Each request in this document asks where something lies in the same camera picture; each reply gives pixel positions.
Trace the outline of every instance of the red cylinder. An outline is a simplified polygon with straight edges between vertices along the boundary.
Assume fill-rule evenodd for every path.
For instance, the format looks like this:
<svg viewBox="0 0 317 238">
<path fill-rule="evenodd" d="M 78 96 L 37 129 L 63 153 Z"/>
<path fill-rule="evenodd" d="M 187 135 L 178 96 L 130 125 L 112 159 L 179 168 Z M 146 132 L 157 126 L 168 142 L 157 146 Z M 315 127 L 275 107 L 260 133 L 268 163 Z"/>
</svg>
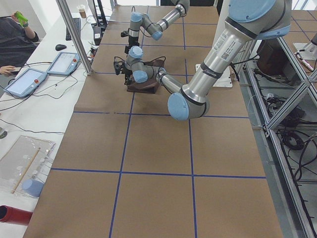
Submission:
<svg viewBox="0 0 317 238">
<path fill-rule="evenodd" d="M 0 206 L 0 222 L 27 226 L 33 212 L 24 211 L 9 206 Z"/>
</svg>

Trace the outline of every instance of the robotic arm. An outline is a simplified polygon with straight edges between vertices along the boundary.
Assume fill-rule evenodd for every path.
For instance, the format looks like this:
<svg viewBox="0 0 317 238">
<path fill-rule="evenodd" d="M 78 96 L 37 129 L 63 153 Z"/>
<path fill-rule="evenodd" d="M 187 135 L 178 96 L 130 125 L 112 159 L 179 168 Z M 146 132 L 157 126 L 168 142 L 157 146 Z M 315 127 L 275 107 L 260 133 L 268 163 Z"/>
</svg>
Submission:
<svg viewBox="0 0 317 238">
<path fill-rule="evenodd" d="M 136 82 L 156 76 L 171 93 L 168 111 L 173 118 L 202 117 L 210 107 L 209 90 L 247 41 L 277 38 L 289 32 L 291 5 L 291 0 L 231 0 L 225 30 L 188 84 L 178 82 L 163 68 L 145 66 L 138 46 L 129 50 L 125 66 Z"/>
<path fill-rule="evenodd" d="M 157 23 L 151 22 L 149 16 L 145 13 L 133 12 L 131 14 L 130 27 L 127 31 L 123 31 L 121 33 L 121 37 L 129 37 L 129 45 L 125 47 L 124 52 L 128 55 L 129 51 L 134 46 L 139 46 L 139 35 L 141 27 L 148 32 L 153 39 L 158 41 L 162 35 L 163 31 L 166 30 L 171 24 L 173 24 L 180 17 L 184 17 L 190 5 L 190 0 L 171 0 L 173 4 L 175 4 L 175 9 L 173 9 L 170 13 L 168 13 L 165 17 L 163 17 Z M 125 61 L 114 61 L 113 66 L 115 69 L 115 73 L 119 75 L 120 73 L 125 75 L 125 84 L 129 85 L 131 83 L 131 75 L 132 70 L 131 67 L 127 67 Z"/>
<path fill-rule="evenodd" d="M 121 37 L 129 36 L 129 46 L 125 48 L 125 53 L 128 54 L 133 46 L 139 46 L 140 29 L 143 27 L 153 39 L 158 41 L 163 31 L 166 30 L 172 23 L 180 17 L 187 14 L 189 10 L 189 0 L 171 0 L 176 5 L 175 9 L 163 17 L 157 23 L 151 22 L 149 16 L 145 13 L 133 12 L 131 14 L 130 27 L 128 31 L 123 31 Z"/>
</svg>

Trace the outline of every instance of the person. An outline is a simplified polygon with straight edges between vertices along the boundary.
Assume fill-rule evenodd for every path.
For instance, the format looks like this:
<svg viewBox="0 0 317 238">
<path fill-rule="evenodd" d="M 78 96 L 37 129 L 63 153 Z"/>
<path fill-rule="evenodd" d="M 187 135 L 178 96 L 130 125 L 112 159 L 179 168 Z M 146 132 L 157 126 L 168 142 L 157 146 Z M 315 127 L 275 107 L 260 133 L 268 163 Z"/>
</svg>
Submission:
<svg viewBox="0 0 317 238">
<path fill-rule="evenodd" d="M 24 66 L 36 48 L 34 42 L 39 41 L 28 22 L 23 21 L 23 26 L 18 22 L 15 13 L 11 18 L 0 18 L 0 74 L 5 76 L 12 75 L 16 67 Z"/>
</svg>

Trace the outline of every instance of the gray shirt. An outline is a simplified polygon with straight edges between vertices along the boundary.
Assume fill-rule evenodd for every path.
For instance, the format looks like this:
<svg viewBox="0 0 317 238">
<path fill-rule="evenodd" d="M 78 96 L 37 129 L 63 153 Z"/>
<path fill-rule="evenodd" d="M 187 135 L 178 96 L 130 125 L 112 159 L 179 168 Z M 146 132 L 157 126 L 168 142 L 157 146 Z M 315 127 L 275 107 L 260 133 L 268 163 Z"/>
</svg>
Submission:
<svg viewBox="0 0 317 238">
<path fill-rule="evenodd" d="M 29 39 L 24 29 L 11 18 L 0 18 L 0 67 L 22 67 L 36 48 L 33 42 L 39 37 L 35 35 L 34 39 Z"/>
</svg>

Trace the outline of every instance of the keyboard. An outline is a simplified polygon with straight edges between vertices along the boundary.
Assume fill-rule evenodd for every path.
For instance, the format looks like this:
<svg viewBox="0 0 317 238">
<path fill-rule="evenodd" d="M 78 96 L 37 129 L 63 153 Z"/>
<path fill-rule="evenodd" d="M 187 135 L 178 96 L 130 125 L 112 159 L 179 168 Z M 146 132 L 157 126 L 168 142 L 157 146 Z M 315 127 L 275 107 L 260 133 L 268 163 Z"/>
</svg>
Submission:
<svg viewBox="0 0 317 238">
<path fill-rule="evenodd" d="M 73 22 L 75 23 L 76 31 L 78 32 L 78 35 L 80 37 L 80 18 L 73 18 Z M 67 41 L 71 40 L 71 36 L 67 28 L 66 28 L 66 40 Z"/>
</svg>

